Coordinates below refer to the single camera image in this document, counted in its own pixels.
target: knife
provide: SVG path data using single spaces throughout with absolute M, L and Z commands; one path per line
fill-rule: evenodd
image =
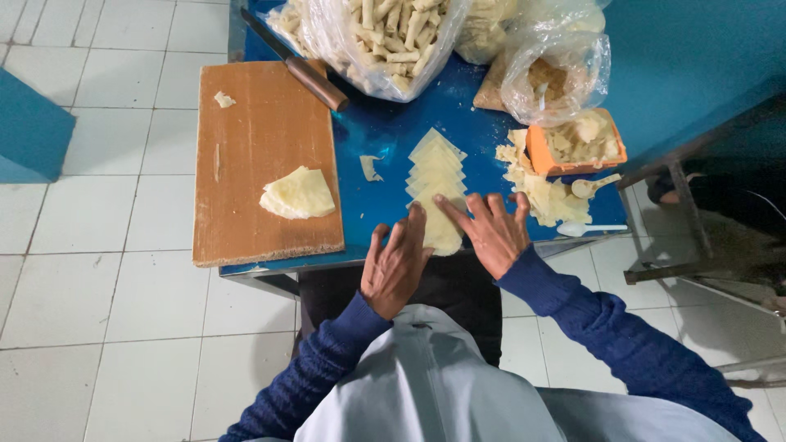
M 329 108 L 342 112 L 349 105 L 349 98 L 312 68 L 304 59 L 296 56 L 284 43 L 270 33 L 259 23 L 245 8 L 241 8 L 241 16 L 252 31 L 257 34 L 270 48 L 283 60 L 287 69 L 297 78 L 312 94 L 322 100 Z

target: blue table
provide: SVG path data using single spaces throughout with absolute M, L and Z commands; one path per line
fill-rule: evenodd
M 278 4 L 281 4 L 278 0 L 260 0 L 251 5 L 251 11 L 267 10 Z M 279 59 L 252 32 L 246 34 L 244 50 L 238 57 L 245 61 Z M 486 72 L 487 67 L 467 64 L 454 53 L 424 93 L 407 104 L 367 97 L 339 76 L 330 76 L 331 81 L 351 100 L 347 110 L 332 114 L 346 250 L 224 266 L 220 269 L 220 275 L 290 297 L 296 290 L 285 273 L 300 271 L 305 267 L 318 269 L 359 265 L 368 251 L 374 227 L 378 223 L 392 225 L 406 215 L 405 205 L 412 198 L 404 190 L 404 180 L 409 177 L 409 169 L 413 166 L 407 156 L 432 127 L 468 154 L 462 164 L 463 172 L 467 175 L 464 184 L 470 192 L 509 193 L 512 183 L 502 178 L 507 163 L 495 160 L 494 153 L 497 145 L 510 144 L 507 140 L 508 129 L 520 129 L 523 126 L 504 112 L 472 107 L 472 99 Z M 365 180 L 358 158 L 360 155 L 384 157 L 383 160 L 374 161 L 374 167 L 384 181 Z M 595 178 L 607 174 L 605 171 Z M 563 177 L 563 182 L 569 183 L 589 176 L 568 175 Z M 589 204 L 589 213 L 596 224 L 626 223 L 625 208 L 614 186 L 606 186 L 597 192 Z M 592 237 L 564 238 L 556 232 L 555 227 L 538 225 L 534 217 L 528 218 L 527 229 L 531 239 L 536 241 L 541 256 L 550 256 L 611 236 L 594 232 Z M 466 238 L 465 248 L 463 252 L 472 252 Z

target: knuckle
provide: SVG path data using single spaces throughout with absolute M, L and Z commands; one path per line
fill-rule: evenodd
M 476 203 L 481 202 L 481 200 L 482 200 L 482 198 L 480 196 L 480 193 L 474 192 L 474 193 L 470 193 L 469 195 L 467 195 L 467 202 L 468 203 L 476 204 Z

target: wooden knife handle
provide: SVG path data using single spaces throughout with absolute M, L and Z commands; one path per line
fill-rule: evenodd
M 300 80 L 300 82 L 322 100 L 329 108 L 336 112 L 341 112 L 349 105 L 349 98 L 343 94 L 333 83 L 320 75 L 316 69 L 312 68 L 304 59 L 300 57 L 289 57 L 285 61 L 289 71 Z

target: orange plastic container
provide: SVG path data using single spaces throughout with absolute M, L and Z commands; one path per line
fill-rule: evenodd
M 604 114 L 604 117 L 612 123 L 612 130 L 614 136 L 617 137 L 617 146 L 619 147 L 619 157 L 613 160 L 605 161 L 586 161 L 583 163 L 557 163 L 549 151 L 549 144 L 545 140 L 543 128 L 540 126 L 530 126 L 527 131 L 527 152 L 530 154 L 530 161 L 532 161 L 532 168 L 538 174 L 546 173 L 548 176 L 555 175 L 575 175 L 575 174 L 592 174 L 602 171 L 605 168 L 613 168 L 617 164 L 628 161 L 627 153 L 625 152 L 625 145 L 623 140 L 619 137 L 619 131 L 614 124 L 611 114 L 606 109 L 595 108 Z

